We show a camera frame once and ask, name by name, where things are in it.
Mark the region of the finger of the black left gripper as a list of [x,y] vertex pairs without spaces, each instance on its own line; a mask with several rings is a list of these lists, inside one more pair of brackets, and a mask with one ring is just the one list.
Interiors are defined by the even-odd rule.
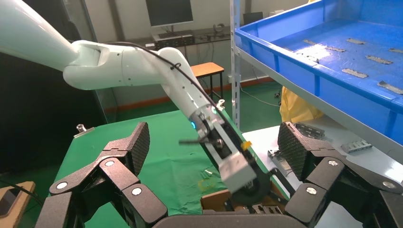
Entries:
[[270,173],[272,175],[277,176],[279,179],[280,183],[285,187],[287,192],[290,194],[290,198],[295,194],[295,189],[292,187],[292,185],[288,182],[286,177],[281,173],[281,171],[278,168],[273,168],[271,169]]

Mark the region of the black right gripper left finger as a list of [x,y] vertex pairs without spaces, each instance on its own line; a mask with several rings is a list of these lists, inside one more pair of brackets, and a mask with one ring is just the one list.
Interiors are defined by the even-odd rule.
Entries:
[[109,142],[92,163],[51,185],[36,227],[83,228],[107,203],[128,226],[153,227],[167,217],[167,207],[138,177],[149,147],[146,122]]

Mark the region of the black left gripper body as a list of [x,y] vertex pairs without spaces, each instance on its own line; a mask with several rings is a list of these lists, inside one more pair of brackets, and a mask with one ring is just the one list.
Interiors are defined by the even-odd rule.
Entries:
[[260,203],[270,192],[270,176],[261,170],[255,159],[248,159],[247,161],[256,174],[256,178],[247,182],[231,196],[236,203],[251,206]]

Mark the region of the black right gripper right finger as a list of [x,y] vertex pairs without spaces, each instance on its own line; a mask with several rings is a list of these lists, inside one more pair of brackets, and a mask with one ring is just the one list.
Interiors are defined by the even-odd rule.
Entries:
[[326,141],[305,137],[290,122],[280,125],[278,146],[301,182],[285,207],[288,216],[312,228],[334,202],[364,228],[402,227],[401,184],[348,161]]

